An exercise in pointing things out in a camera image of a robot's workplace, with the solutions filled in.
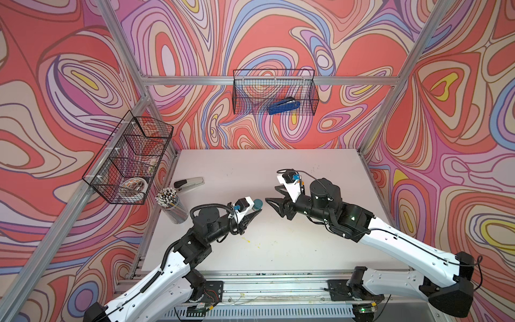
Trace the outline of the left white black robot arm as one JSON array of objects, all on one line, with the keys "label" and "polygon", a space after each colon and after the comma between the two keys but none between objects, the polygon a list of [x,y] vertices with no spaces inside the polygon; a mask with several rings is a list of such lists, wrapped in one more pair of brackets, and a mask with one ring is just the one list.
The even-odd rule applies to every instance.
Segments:
[{"label": "left white black robot arm", "polygon": [[105,305],[93,303],[83,321],[157,321],[166,311],[201,299],[207,282],[196,267],[210,255],[212,243],[243,234],[262,208],[262,200],[250,197],[193,207],[193,226],[166,248],[160,264],[123,295]]}]

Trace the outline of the teal jar lid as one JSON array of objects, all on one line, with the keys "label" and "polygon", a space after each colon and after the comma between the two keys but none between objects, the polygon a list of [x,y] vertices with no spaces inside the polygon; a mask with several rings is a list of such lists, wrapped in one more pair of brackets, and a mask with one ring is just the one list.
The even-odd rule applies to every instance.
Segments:
[{"label": "teal jar lid", "polygon": [[263,201],[261,199],[253,200],[253,208],[254,209],[261,209],[262,207],[263,207]]}]

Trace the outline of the teal paint jar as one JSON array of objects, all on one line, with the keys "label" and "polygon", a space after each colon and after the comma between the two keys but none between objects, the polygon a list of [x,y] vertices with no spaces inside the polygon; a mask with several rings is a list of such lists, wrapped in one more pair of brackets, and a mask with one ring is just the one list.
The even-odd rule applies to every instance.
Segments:
[{"label": "teal paint jar", "polygon": [[262,208],[263,208],[263,201],[261,199],[253,200],[253,207],[252,207],[252,209],[254,211],[262,210]]}]

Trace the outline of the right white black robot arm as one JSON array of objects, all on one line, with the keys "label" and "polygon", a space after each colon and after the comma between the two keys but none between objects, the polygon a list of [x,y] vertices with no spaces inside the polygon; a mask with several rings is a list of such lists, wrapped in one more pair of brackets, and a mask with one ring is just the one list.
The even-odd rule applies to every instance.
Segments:
[{"label": "right white black robot arm", "polygon": [[452,317],[468,316],[477,268],[472,255],[445,252],[400,232],[371,211],[344,202],[341,189],[326,178],[314,180],[308,192],[297,174],[278,179],[281,184],[275,189],[282,197],[266,202],[280,217],[292,220],[304,215],[336,236],[380,250],[410,267],[387,271],[357,266],[345,285],[335,288],[335,295],[365,301],[382,300],[385,295],[410,297]]}]

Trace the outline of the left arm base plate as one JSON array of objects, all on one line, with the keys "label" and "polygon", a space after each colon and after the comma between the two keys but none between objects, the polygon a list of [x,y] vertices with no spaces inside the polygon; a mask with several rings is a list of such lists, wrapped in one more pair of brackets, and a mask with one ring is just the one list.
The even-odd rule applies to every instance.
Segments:
[{"label": "left arm base plate", "polygon": [[193,289],[189,303],[219,303],[223,300],[224,282],[208,280]]}]

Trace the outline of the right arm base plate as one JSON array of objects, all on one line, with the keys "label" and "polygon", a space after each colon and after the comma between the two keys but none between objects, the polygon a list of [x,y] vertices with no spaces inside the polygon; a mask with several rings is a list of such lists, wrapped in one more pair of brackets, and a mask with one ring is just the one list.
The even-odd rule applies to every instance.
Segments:
[{"label": "right arm base plate", "polygon": [[361,284],[351,284],[349,280],[328,280],[323,289],[328,292],[332,301],[375,301],[381,303],[383,295],[373,295]]}]

